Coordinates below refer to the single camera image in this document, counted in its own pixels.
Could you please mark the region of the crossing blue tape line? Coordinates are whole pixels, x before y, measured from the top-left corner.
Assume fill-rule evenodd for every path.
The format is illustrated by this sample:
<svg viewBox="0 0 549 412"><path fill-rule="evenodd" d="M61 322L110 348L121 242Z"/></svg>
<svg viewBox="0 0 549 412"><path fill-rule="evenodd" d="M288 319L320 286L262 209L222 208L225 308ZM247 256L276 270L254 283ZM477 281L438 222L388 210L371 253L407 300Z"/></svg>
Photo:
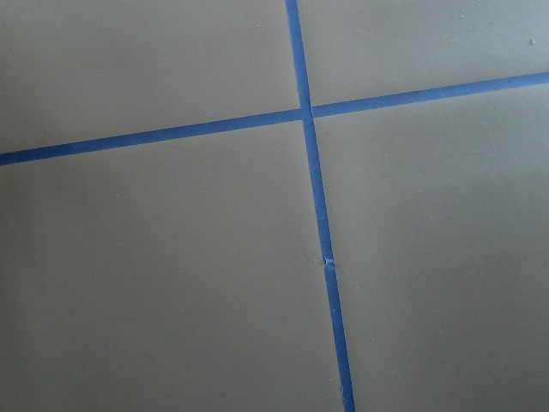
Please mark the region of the crossing blue tape line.
<svg viewBox="0 0 549 412"><path fill-rule="evenodd" d="M499 90L532 87L547 83L548 73L540 72L480 82L469 82L438 88L408 91L398 94L387 94L357 100L346 100L312 106L310 112L313 118L324 118L351 112L364 112L385 107L404 106L430 100L443 100L471 94L485 94ZM5 167L8 165L42 161L57 157L82 155L116 148L166 142L194 136L205 136L233 130L252 129L271 124L291 123L294 121L300 121L301 119L301 111L299 109L291 109L280 112L250 115L240 118L222 119L200 124L188 124L161 130L151 130L127 135L97 138L80 142L68 142L41 148L29 148L2 153L1 165Z"/></svg>

